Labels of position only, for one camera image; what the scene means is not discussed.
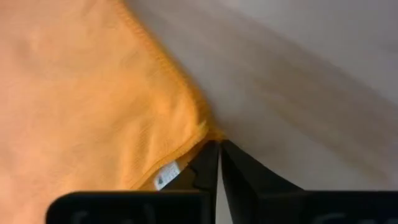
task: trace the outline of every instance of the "orange fabric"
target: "orange fabric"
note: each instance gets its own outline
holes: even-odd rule
[[[212,128],[210,129],[210,131],[208,132],[208,134],[204,138],[204,140],[202,140],[201,142],[196,144],[192,149],[190,149],[189,152],[187,152],[186,154],[184,154],[183,156],[179,157],[176,160],[180,170],[182,170],[184,167],[186,167],[188,165],[188,163],[198,154],[198,152],[202,149],[203,145],[205,145],[205,143],[208,140],[212,139],[212,140],[220,141],[220,140],[224,139],[223,133],[220,130],[216,129],[214,126],[211,126],[211,127]],[[140,187],[140,189],[148,190],[148,191],[156,190],[154,181],[155,181],[157,174],[158,173],[156,172],[151,177],[149,177],[147,179],[147,181]]]
[[[2,1],[0,31],[0,223],[43,223],[71,191],[148,186],[213,129],[120,2]]]

